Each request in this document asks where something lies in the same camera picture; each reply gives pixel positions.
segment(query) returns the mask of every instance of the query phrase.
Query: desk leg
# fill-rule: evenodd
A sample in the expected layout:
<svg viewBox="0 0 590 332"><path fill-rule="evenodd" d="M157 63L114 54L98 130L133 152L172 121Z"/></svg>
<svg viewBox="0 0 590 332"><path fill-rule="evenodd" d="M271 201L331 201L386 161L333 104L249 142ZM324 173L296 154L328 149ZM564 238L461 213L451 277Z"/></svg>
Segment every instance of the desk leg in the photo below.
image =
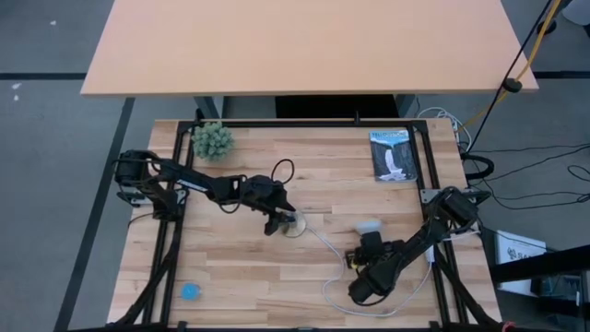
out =
<svg viewBox="0 0 590 332"><path fill-rule="evenodd" d="M224 98L219 97L219 108L216 106L213 97L195 97L196 106L201 109L203 116L206 119L218 119L223 117L223 102Z"/></svg>
<svg viewBox="0 0 590 332"><path fill-rule="evenodd" d="M415 99L416 95L395 95L395 106L400 118L406 117Z"/></svg>

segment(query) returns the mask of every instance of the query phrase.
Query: wooden table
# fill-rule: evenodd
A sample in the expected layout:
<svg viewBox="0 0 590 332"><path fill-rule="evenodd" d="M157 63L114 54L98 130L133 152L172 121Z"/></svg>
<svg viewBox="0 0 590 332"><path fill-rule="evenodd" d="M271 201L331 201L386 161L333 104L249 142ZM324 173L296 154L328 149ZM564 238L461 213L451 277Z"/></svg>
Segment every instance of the wooden table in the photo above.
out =
<svg viewBox="0 0 590 332"><path fill-rule="evenodd" d="M116 0L82 94L493 91L519 47L500 0Z"/></svg>
<svg viewBox="0 0 590 332"><path fill-rule="evenodd" d="M148 148L170 158L177 125L178 121L157 121ZM428 125L441 186L465 187L450 123L437 119L428 120ZM290 158L296 172L286 185L289 202L303 211L309 225L340 252L359 245L354 226L364 220L381 220L387 240L407 239L422 223L416 184L374 181L371 130L232 128L236 146L228 158L219 164L195 160L194 168L212 176L269 175L278 160ZM422 149L420 158L428 183ZM285 165L279 168L277 176L287 177L289 172ZM133 216L150 210L151 207L137 208ZM407 307L393 317L378 319L340 313L321 294L323 283L338 271L334 253L310 232L296 239L279 233L264 236L265 222L266 217L249 208L242 207L228 215L199 193L189 196L171 323L185 320L189 326L215 327L427 327L429 321L439 320L431 276ZM158 226L155 220L144 218L129 228L109 321L123 315L147 283ZM481 241L473 235L458 240L454 249L461 279L490 316L500 320ZM381 312L399 305L418 286L426 271L426 260L417 259L402 272L392 295L368 310ZM347 285L354 278L354 272L347 271L328 293L342 306L367 309L356 307L347 296ZM186 282L202 288L199 300L181 299ZM161 292L154 314L159 313L159 298ZM447 298L454 308L451 290L447 290Z"/></svg>

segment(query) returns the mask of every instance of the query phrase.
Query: white cable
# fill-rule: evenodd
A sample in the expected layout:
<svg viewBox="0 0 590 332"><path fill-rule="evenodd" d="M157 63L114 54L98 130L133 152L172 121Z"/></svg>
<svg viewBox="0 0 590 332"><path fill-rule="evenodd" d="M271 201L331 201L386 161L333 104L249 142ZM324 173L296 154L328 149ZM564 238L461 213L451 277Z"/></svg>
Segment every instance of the white cable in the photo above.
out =
<svg viewBox="0 0 590 332"><path fill-rule="evenodd" d="M442 107L429 107L425 110L420 111L416 117L420 118L422 114L426 113L426 112L431 112L431 111L438 111L438 113L436 114L436 118L438 119L450 119L451 120L451 125L453 126L453 131L454 131L454 138L457 140L457 143L459 143L459 141L461 140L459 137L459 127L463 126L463 123L457 119L454 115L452 115L451 113L447 112L444 108ZM469 134L469 131L464 128L463 131L465 132L465 135L467 136L467 148L466 151L469 151L469 149L471 148L471 144L473 142L473 140L471 139L471 134Z"/></svg>
<svg viewBox="0 0 590 332"><path fill-rule="evenodd" d="M469 231L469 232L465 232L463 234L459 234L457 236L454 237L450 237L447 239L442 239L443 241L455 241L455 240L461 240L461 239L465 239L467 236L469 235L475 235L475 234L479 234L480 231Z"/></svg>
<svg viewBox="0 0 590 332"><path fill-rule="evenodd" d="M324 298L328 303L332 304L333 307L335 307L337 310L339 310L345 314L355 314L355 315L360 315L360 316L365 316L365 317L390 317L390 316L396 314L400 309L402 309L406 305L406 303L409 302L414 297L414 295L416 295L418 293L418 291L422 288L422 286L424 285L424 283L428 279L428 276L431 274L432 264L429 264L428 272L426 272L426 276L424 276L424 279L420 282L420 284L417 286L417 288L414 290L414 292L411 293L401 304L399 304L399 306L397 306L397 308L394 309L394 311L392 311L390 313L386 313L386 314L361 313L361 312L355 312L355 311L343 308L343 307L337 305L336 303L332 302L332 299L330 299L326 290L327 290L327 287L329 284L331 284L334 281L338 281L342 278L342 276L344 275L345 268L346 268L346 261L344 260L344 257L338 253L337 249L332 244L330 244L330 242L328 242L324 237L322 237L320 234L318 234L317 231L315 231L311 227L307 227L306 230L315 234L315 236L317 236L317 238L320 239L320 241L322 241L325 245L327 245L328 248L332 249L334 254L336 254L338 259L340 260L340 273L338 273L338 276L336 278L329 279L328 281L326 281L324 283L324 286L322 286L322 295L324 295Z"/></svg>

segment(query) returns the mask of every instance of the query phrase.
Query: book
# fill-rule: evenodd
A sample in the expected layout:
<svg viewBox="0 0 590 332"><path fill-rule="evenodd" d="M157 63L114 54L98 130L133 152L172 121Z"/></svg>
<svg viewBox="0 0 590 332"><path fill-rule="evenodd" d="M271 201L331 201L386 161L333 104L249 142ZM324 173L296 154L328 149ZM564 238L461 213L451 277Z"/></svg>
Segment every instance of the book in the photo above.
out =
<svg viewBox="0 0 590 332"><path fill-rule="evenodd" d="M418 173L406 129L371 131L370 137L376 181L416 181Z"/></svg>
<svg viewBox="0 0 590 332"><path fill-rule="evenodd" d="M507 231L496 231L496 264L543 255L547 252L544 242ZM537 297L531 291L531 280L502 282L498 290Z"/></svg>

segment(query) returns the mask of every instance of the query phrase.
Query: black metal frame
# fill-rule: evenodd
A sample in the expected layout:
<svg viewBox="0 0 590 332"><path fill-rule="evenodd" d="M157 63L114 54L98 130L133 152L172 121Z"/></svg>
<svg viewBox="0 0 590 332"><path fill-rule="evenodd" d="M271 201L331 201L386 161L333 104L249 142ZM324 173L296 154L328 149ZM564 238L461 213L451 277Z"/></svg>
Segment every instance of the black metal frame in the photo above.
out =
<svg viewBox="0 0 590 332"><path fill-rule="evenodd" d="M186 135L187 133L190 133L190 129L193 128L196 125L201 125L200 124L200 120L202 119L202 113L200 113L199 110L197 110L197 114L196 114L196 120L194 122L180 122L178 124L178 128L177 128L177 132L176 132L176 140L174 142L174 151L172 153L172 159L174 161L179 161L180 159L180 154L181 154L181 149L182 149L182 143L183 143L183 138L184 135ZM418 179L417 179L417 189L421 190L421 189L426 189L426 184L425 184L425 179L424 179L424 175L422 174L422 169L421 169L421 165L420 165L420 159L419 159L419 153L418 153L418 144L417 144L417 140L416 140L416 135L415 133L418 132L421 134L422 137L422 142L424 145L424 151L425 151L425 155L426 155L426 162L428 164L428 170L429 170L429 177L431 179L431 186L434 189L438 189L440 187L440 183L439 183L439 178L438 178L438 173L436 171L436 165L435 165L435 161L434 161L434 156L432 154L432 149L431 149L431 141L430 141L430 136L429 136L429 132L428 132L428 126L427 126L427 122L426 120L408 120L408 121L400 121L400 120L392 120L392 121L361 121L361 119L357 116L356 119L350 120L350 121L330 121L330 120L326 120L326 121L288 121L288 122L284 122L284 121L273 121L273 120L268 120L268 121L255 121L255 122L251 122L251 121L228 121L225 122L224 125L226 125L227 127L404 127L406 128L406 130L409 132L409 139L410 139L410 146L412 148L412 154L414 156L414 161L415 164L417 166L417 169L419 170L418 173ZM187 167L192 167L193 164L193 160L194 160L194 154L193 154L193 150L191 148L188 149L188 154L186 157L186 161L185 161L185 166ZM422 213L425 214L425 205L420 202L420 205L422 207ZM166 239L166 233L167 233L167 229L168 229L168 225L169 222L171 221L167 221L167 220L162 220L160 222L159 225L159 231L158 231L158 235L157 235L157 241L156 241L156 248L155 248L155 252L154 252L154 256L153 256L153 264L152 264L152 269L151 269L151 278L153 280L150 281L150 290L147 291L147 295L144 294L144 292L146 292L146 290L144 290L144 292L142 292L142 294L140 295L140 298L142 299L141 306L143 306L144 309L144 314L142 317L142 324L141 325L133 325L133 323L135 322L137 315L135 316L131 316L128 318L131 318L131 320L127 319L126 321L120 321L119 325L115 325L115 326L107 326L107 327L101 327L98 329L85 329L83 331L104 331L105 328L110 330L118 330L118 331L129 331L129 330L151 330L152 328L155 329L162 329L162 328L166 328L166 326L169 324L169 317L170 317L170 310L171 310L171 300L172 300L172 287L173 287L173 282L175 279L175 272L176 272L176 267L178 264L178 254L180 251L180 240L182 237L182 231L183 231L183 214L184 214L184 209L185 209L185 204L182 204L182 218L180 218L178 221L174 221L175 225L174 225L174 234L172 237L172 243L171 243L171 247L169 249L169 252L166 254L166 256L163 256L163 249L164 249L164 243L165 243L165 239ZM445 245L444 249L445 249L445 253L447 256L447 259L449 261L449 265L451 267L451 269L453 271L457 271L457 266L456 266L456 262L454 260L454 251L453 251L453 247L450 243L448 243L449 245ZM167 265L165 267L163 267L161 261L162 259L167 260L166 263ZM448 307L448 302L446 299L446 295L445 295L445 289L444 289L444 284L443 284L443 277L442 277L442 273L441 270L439 269L438 266L434 265L433 266L433 271L434 271L434 285L435 285L435 289L436 289L436 293L437 293L437 301L439 304L439 308L441 311L441 321L442 324L445 326L450 322L450 315L449 315L449 307ZM168 277L166 279L166 284L165 284L165 289L164 289L164 296L163 296L163 300L162 300L162 305L161 305L161 311L159 313L159 321L156 324L152 324L151 323L151 319L153 316L153 306L154 306L154 291L155 288L153 287L154 285L158 285L159 281L161 280L161 275L164 272L168 272ZM459 299L459 296L457 293L455 293L455 299L457 302L457 308L458 308L458 313L459 313L459 317L460 317L460 323L467 323L466 320L466 308L465 305L461 302L461 300ZM231 328L231 329L227 329L227 328L207 328L207 329L186 329L186 330L199 330L199 331L216 331L216 332L220 332L220 331L245 331L245 330L249 330L249 329L244 329L244 328ZM292 328L280 328L280 329L276 329L276 328L269 328L269 329L262 329L265 332L270 332L270 331L288 331L288 330L293 330ZM322 330L322 331L326 331L329 329L316 329L316 330ZM415 331L415 332L422 332L422 331L432 331L432 327L425 327L425 328L410 328L410 329L375 329L378 331L383 331L383 330L395 330L395 331Z"/></svg>

